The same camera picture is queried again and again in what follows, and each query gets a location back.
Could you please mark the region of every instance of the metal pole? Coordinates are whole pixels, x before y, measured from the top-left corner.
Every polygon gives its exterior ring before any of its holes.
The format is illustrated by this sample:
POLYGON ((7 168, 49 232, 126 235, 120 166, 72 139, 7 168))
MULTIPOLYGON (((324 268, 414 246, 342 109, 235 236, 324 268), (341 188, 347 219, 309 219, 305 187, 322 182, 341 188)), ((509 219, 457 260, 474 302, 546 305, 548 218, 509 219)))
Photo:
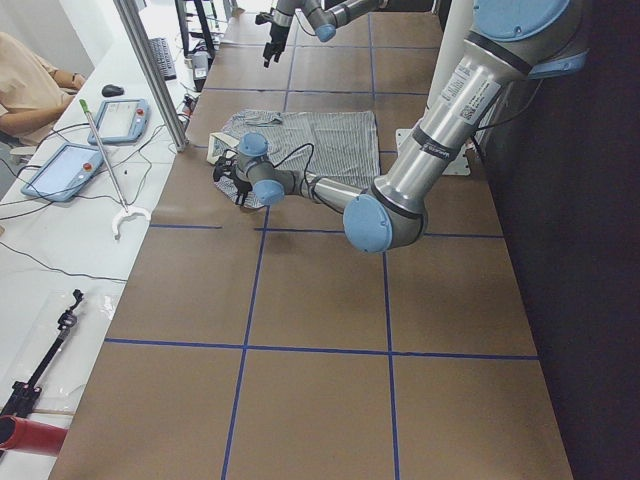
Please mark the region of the metal pole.
POLYGON ((138 57, 138 62, 151 88, 153 98, 158 104, 164 123, 169 129, 177 151, 181 152, 187 146, 184 127, 178 119, 167 85, 151 53, 147 32, 138 15, 138 9, 133 0, 113 0, 113 2, 118 9, 122 24, 127 31, 133 51, 136 52, 136 57, 138 57))

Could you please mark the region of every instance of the label sticker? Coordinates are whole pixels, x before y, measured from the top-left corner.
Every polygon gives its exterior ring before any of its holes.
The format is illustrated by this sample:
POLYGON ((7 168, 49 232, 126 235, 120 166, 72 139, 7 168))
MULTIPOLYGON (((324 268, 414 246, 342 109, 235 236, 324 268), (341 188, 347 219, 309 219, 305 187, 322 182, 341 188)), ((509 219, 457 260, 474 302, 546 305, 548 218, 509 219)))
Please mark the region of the label sticker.
POLYGON ((459 100, 457 116, 465 123, 474 125, 499 91, 500 84, 489 77, 458 65, 440 96, 449 108, 453 108, 454 102, 459 100))

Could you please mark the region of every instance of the brown table surface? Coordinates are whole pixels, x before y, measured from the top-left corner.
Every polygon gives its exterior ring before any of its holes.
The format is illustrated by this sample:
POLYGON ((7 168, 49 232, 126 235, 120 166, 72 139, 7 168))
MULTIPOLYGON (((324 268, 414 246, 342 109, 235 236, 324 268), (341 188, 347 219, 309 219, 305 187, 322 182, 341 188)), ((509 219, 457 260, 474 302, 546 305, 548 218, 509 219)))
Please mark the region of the brown table surface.
POLYGON ((234 19, 51 474, 75 479, 525 479, 571 473, 489 188, 439 180, 428 233, 356 251, 303 199, 241 211, 205 161, 243 108, 372 110, 383 170, 422 115, 428 14, 320 46, 234 19))

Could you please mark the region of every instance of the keyboard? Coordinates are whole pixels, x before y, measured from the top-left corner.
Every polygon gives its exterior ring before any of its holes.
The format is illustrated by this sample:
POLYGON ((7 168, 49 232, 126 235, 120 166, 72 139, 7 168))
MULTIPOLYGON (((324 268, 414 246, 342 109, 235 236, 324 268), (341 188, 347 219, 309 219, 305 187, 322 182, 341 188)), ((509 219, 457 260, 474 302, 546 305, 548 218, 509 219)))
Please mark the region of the keyboard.
POLYGON ((173 64, 173 58, 171 58, 171 50, 169 49, 167 39, 163 37, 151 38, 149 45, 151 46, 151 52, 164 79, 173 80, 176 78, 176 67, 173 64))

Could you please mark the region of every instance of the striped cloth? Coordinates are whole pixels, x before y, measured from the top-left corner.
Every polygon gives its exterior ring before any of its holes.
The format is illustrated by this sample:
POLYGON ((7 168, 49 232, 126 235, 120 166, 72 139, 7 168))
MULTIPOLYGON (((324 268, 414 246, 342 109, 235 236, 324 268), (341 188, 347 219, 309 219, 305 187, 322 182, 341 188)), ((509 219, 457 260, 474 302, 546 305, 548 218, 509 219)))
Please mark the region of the striped cloth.
MULTIPOLYGON (((359 188, 367 188, 373 178, 380 174, 378 134, 373 112, 281 113, 242 110, 227 121, 222 131, 237 139, 249 132, 264 135, 269 142, 268 155, 273 164, 280 162, 300 145, 312 143, 315 152, 308 172, 359 188)), ((221 155, 227 148, 216 139, 213 153, 221 155)), ((301 149, 279 169, 303 171, 310 151, 310 148, 301 149)), ((223 177, 216 186, 235 201, 236 188, 231 180, 223 177)), ((262 205, 251 192, 245 206, 260 208, 262 205)))

